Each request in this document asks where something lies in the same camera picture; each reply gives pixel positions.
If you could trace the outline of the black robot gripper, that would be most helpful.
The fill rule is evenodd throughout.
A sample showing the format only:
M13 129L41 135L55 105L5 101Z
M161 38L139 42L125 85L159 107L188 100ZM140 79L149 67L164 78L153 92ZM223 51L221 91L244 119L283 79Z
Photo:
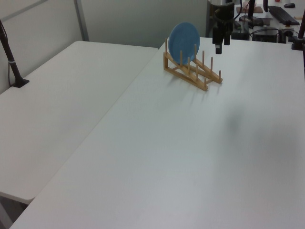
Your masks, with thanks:
M215 53L222 54L223 33L224 29L224 45L230 45L231 33L233 30L234 4L227 6L213 6L213 18L217 26L213 28L213 41L215 45Z

